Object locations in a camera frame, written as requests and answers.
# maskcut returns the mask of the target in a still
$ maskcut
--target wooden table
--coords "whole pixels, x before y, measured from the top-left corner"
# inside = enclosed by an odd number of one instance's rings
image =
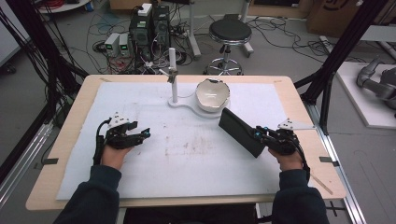
[[[209,76],[178,76],[178,82],[199,83]],[[216,77],[228,83],[268,83],[274,84],[286,115],[291,120],[298,120],[312,124],[308,113],[288,77],[265,76],[228,76]],[[67,160],[77,142],[79,132],[87,117],[97,90],[103,82],[166,82],[165,76],[88,76],[78,93],[70,113],[54,143],[49,158],[59,158],[57,164],[45,165],[37,179],[32,193],[27,200],[29,210],[63,209],[67,201],[57,201],[56,195],[62,184]],[[330,162],[321,162],[319,157],[328,157],[316,130],[296,131],[305,156],[311,167],[311,179],[324,199],[342,199],[346,191],[338,174]],[[154,205],[183,205],[183,204],[212,204],[212,203],[269,203],[274,199],[271,195],[234,195],[219,197],[193,198],[153,198],[153,199],[124,199],[120,200],[120,207],[154,206]]]

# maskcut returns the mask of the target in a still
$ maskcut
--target power supply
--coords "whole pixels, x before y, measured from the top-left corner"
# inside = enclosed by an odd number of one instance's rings
[[[161,46],[163,49],[169,49],[171,47],[169,31],[169,6],[155,7],[153,20],[157,46]]]
[[[131,41],[128,34],[120,34],[120,53],[122,57],[131,57]]]
[[[135,62],[150,62],[152,60],[151,45],[154,33],[152,31],[151,11],[147,16],[133,15],[129,25]]]
[[[108,57],[117,57],[120,53],[120,34],[111,34],[105,42]]]

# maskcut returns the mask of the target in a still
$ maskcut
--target stool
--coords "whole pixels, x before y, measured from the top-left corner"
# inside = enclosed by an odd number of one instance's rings
[[[222,58],[213,60],[205,69],[204,75],[243,75],[242,66],[230,59],[231,46],[246,44],[251,38],[251,29],[244,22],[236,19],[222,19],[213,22],[209,27],[210,37],[223,44],[220,53]]]

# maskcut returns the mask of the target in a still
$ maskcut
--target cardboard box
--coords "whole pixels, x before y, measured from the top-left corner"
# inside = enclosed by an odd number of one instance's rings
[[[307,31],[317,35],[340,37],[358,9],[356,1],[315,1],[306,21]]]
[[[309,13],[315,1],[312,0],[300,0],[298,9],[302,12]]]
[[[143,3],[151,3],[150,0],[110,0],[111,9],[134,9],[141,7]]]

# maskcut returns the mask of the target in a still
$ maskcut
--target white bowl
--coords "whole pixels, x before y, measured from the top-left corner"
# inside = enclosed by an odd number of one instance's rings
[[[207,78],[200,82],[195,91],[198,106],[204,111],[216,113],[230,100],[230,88],[221,80]]]

